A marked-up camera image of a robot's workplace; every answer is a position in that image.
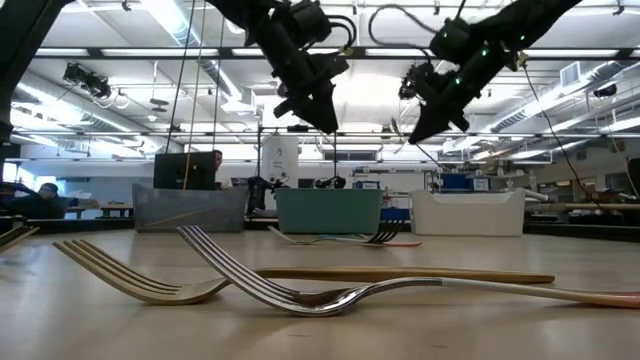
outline person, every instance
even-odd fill
[[[53,183],[42,184],[37,194],[11,200],[7,208],[28,219],[64,219],[65,215],[58,201],[58,186]]]
[[[231,183],[231,179],[225,176],[222,176],[218,169],[220,165],[222,165],[222,151],[213,150],[213,154],[215,155],[215,172],[216,172],[216,188],[221,190],[231,190],[233,189],[233,183]]]

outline white bin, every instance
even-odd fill
[[[522,236],[524,189],[500,194],[411,192],[416,235]]]

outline computer monitor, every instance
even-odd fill
[[[215,176],[215,153],[197,152],[189,154],[189,176],[186,190],[217,190]],[[156,155],[153,166],[154,189],[184,188],[187,170],[187,154]]]

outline silver fork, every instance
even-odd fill
[[[197,226],[179,227],[178,231],[185,241],[209,265],[238,288],[269,306],[298,316],[325,317],[336,315],[367,296],[409,286],[446,286],[530,295],[612,307],[640,308],[640,293],[638,292],[588,292],[439,277],[397,278],[346,289],[301,292],[273,283],[240,264],[216,245]]]

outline gray box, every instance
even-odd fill
[[[197,225],[207,232],[241,232],[248,189],[225,191],[151,189],[133,184],[137,232],[174,232]]]

